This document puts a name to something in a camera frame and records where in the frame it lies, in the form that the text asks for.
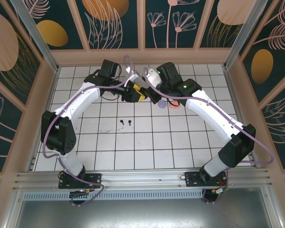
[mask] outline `small black object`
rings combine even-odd
[[[101,183],[101,174],[100,173],[85,173],[85,169],[81,171],[81,173],[78,175],[78,177],[82,180],[85,180],[87,182],[91,183]],[[62,172],[61,175],[59,176],[59,189],[98,189],[100,186],[96,185],[89,185],[82,183],[80,181],[77,181],[74,179],[72,176],[68,175],[65,172]]]
[[[224,184],[227,185],[227,179],[226,179],[226,173],[225,172],[220,172],[217,176]],[[209,180],[208,183],[206,183],[200,176],[199,171],[195,172],[185,172],[185,181],[186,181],[186,186],[187,187],[219,187],[220,182],[216,178],[212,178]]]

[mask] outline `floor tile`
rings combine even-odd
[[[134,103],[118,103],[118,117],[134,116]]]
[[[116,118],[99,118],[99,134],[115,133]]]
[[[100,108],[100,117],[117,116],[117,103],[102,103]]]
[[[55,91],[53,104],[64,104],[68,101],[70,91]]]
[[[83,118],[81,123],[81,134],[98,133],[99,118]]]
[[[134,151],[116,151],[115,169],[116,170],[134,169]]]
[[[186,116],[170,116],[170,126],[172,132],[188,131]]]
[[[135,117],[134,123],[135,132],[152,132],[151,117]]]
[[[227,87],[224,75],[211,75],[213,87]]]
[[[135,151],[135,169],[154,169],[153,151]]]
[[[96,152],[95,170],[113,170],[114,160],[114,151]]]
[[[151,116],[151,105],[148,102],[139,102],[134,105],[136,116]]]
[[[117,118],[117,133],[132,133],[134,132],[134,118],[133,117],[118,117]]]
[[[72,78],[59,78],[55,90],[71,90]]]
[[[180,75],[185,76],[185,75],[194,75],[193,71],[193,65],[187,64],[179,64],[179,70],[180,70]]]
[[[96,152],[78,152],[79,161],[85,166],[86,171],[94,170]]]
[[[208,64],[209,73],[211,75],[223,75],[223,69],[221,64]]]
[[[210,149],[192,149],[195,168],[200,168],[211,160]]]
[[[116,134],[116,150],[117,151],[134,150],[134,133]]]
[[[115,150],[115,134],[99,134],[97,139],[97,151]]]
[[[205,131],[205,121],[199,115],[187,116],[189,131]]]
[[[151,150],[153,149],[152,133],[135,133],[135,149]]]
[[[74,77],[88,77],[90,72],[89,66],[76,66]]]
[[[231,100],[230,92],[227,87],[214,88],[216,100]]]
[[[60,69],[59,78],[73,78],[75,72],[74,66],[64,66]]]
[[[172,150],[154,151],[154,162],[156,169],[173,169],[173,154]]]
[[[168,116],[156,116],[152,117],[153,132],[169,132],[169,117]]]
[[[95,151],[97,134],[81,134],[79,137],[78,151]]]
[[[172,149],[171,134],[169,132],[153,133],[153,145],[155,150]]]
[[[165,108],[160,108],[157,104],[151,104],[152,116],[168,116],[168,105]]]
[[[188,132],[172,132],[173,149],[188,149],[190,148],[190,140]]]
[[[209,148],[206,132],[190,132],[191,148]]]
[[[168,108],[169,109],[169,115],[186,115],[185,107],[183,105],[180,105],[178,108]]]
[[[195,75],[209,75],[208,67],[206,64],[194,64],[193,68]]]
[[[201,87],[212,87],[212,82],[210,79],[209,75],[195,75],[196,77],[196,82],[201,86]]]
[[[173,150],[175,168],[192,168],[193,159],[191,149]]]

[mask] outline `purple cable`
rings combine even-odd
[[[251,164],[271,164],[274,162],[275,157],[273,155],[273,153],[264,145],[262,144],[259,140],[257,140],[255,137],[253,137],[252,135],[248,134],[247,132],[245,132],[243,129],[241,129],[240,127],[236,126],[234,122],[232,122],[220,109],[218,109],[214,104],[209,103],[207,100],[204,100],[202,98],[199,97],[193,97],[193,96],[182,96],[182,97],[178,97],[178,96],[169,96],[166,95],[164,93],[162,93],[161,91],[157,90],[149,81],[148,77],[147,77],[147,73],[148,73],[148,68],[144,68],[143,69],[143,76],[146,79],[147,83],[149,84],[149,86],[155,91],[157,92],[159,95],[169,98],[169,99],[173,99],[173,100],[187,100],[187,99],[193,99],[193,100],[198,100],[204,103],[207,103],[208,105],[210,105],[212,108],[214,108],[218,113],[220,113],[231,125],[233,125],[237,130],[239,130],[240,132],[242,132],[244,135],[246,135],[248,138],[252,139],[253,141],[255,141],[256,143],[258,143],[261,147],[263,147],[270,155],[271,160],[270,161],[241,161],[241,163],[251,163]]]
[[[87,90],[89,90],[89,89],[94,89],[94,88],[100,88],[100,89],[113,89],[113,88],[118,88],[118,87],[122,86],[123,84],[125,84],[125,82],[130,78],[131,73],[132,73],[132,71],[133,71],[133,62],[132,62],[132,59],[131,59],[129,56],[124,56],[124,57],[123,57],[123,60],[124,60],[123,63],[124,63],[124,65],[125,65],[126,67],[128,67],[127,64],[126,64],[126,59],[127,59],[127,58],[129,58],[130,63],[131,63],[131,66],[130,66],[130,71],[129,71],[128,76],[126,77],[126,79],[125,79],[122,83],[120,83],[120,84],[118,84],[118,85],[114,85],[114,86],[98,86],[98,85],[90,86],[90,87],[87,87],[87,88],[83,89],[83,90],[81,91],[81,93],[84,93],[84,92],[86,92]],[[46,142],[47,142],[47,140],[48,140],[49,132],[50,132],[50,130],[52,129],[52,127],[54,126],[54,124],[55,124],[55,122],[57,121],[57,119],[58,119],[58,118],[62,115],[62,113],[81,95],[81,93],[78,93],[76,96],[74,96],[74,97],[67,103],[67,105],[64,107],[64,109],[63,109],[59,114],[57,114],[57,116],[53,119],[53,121],[52,121],[52,122],[50,123],[50,125],[48,126],[48,129],[47,129],[46,134],[45,134],[45,136],[44,136],[43,145],[42,145],[42,154],[43,154],[43,156],[44,156],[45,158],[52,158],[52,157],[55,157],[55,156],[58,157],[57,154],[53,154],[53,155],[50,155],[50,156],[47,156],[47,155],[46,155]],[[76,180],[78,180],[78,181],[80,181],[80,182],[82,182],[82,183],[85,183],[85,184],[95,185],[95,186],[101,186],[101,187],[102,187],[102,189],[101,189],[97,194],[95,194],[95,196],[93,196],[90,200],[87,200],[87,201],[85,201],[84,203],[82,203],[81,206],[83,206],[83,205],[88,204],[89,202],[91,202],[93,199],[95,199],[95,198],[104,190],[104,188],[105,188],[104,185],[98,184],[98,183],[87,182],[87,181],[85,181],[85,180],[82,180],[82,179],[78,178],[77,176],[75,176],[74,174],[72,174],[70,170],[68,170],[68,169],[65,167],[65,165],[61,162],[61,159],[60,159],[60,158],[58,158],[58,160],[59,160],[59,163],[61,164],[62,168],[63,168],[70,176],[72,176],[74,179],[76,179]],[[72,204],[74,205],[74,203],[73,203],[74,197],[79,196],[79,195],[83,195],[83,194],[85,194],[85,193],[80,193],[80,194],[74,195],[74,196],[72,197],[72,199],[71,199]]]

